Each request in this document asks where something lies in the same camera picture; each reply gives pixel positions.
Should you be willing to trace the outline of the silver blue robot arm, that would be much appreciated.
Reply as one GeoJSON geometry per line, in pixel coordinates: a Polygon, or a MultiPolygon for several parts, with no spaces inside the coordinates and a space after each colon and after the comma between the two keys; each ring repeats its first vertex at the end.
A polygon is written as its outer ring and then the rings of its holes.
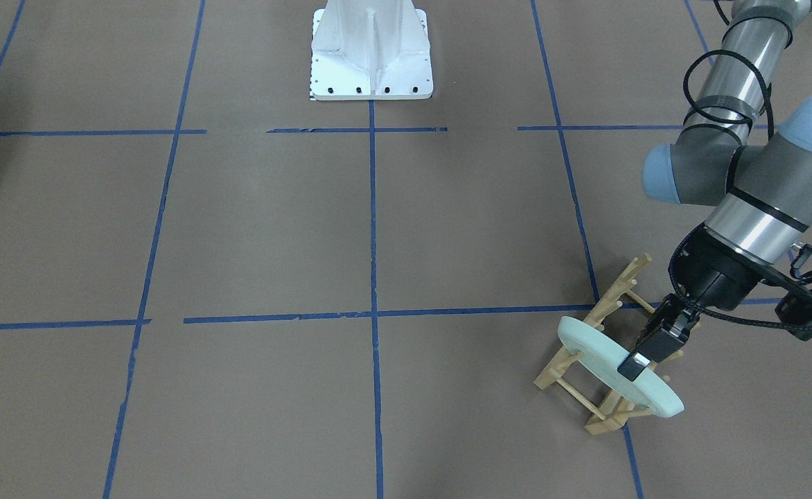
{"type": "Polygon", "coordinates": [[[812,97],[783,123],[773,119],[773,75],[812,1],[735,1],[714,65],[673,144],[646,158],[642,184],[661,202],[712,213],[669,261],[664,297],[618,366],[634,381],[675,353],[701,315],[812,338],[812,97]]]}

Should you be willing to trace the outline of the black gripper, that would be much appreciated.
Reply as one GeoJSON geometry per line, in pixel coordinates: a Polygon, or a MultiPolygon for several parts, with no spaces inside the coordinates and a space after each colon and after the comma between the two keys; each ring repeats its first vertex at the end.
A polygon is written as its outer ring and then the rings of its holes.
{"type": "Polygon", "coordinates": [[[619,375],[635,381],[652,362],[682,355],[700,321],[700,313],[690,309],[734,310],[765,279],[768,268],[724,243],[706,225],[697,225],[669,260],[674,295],[666,295],[654,310],[635,346],[619,364],[619,375]]]}

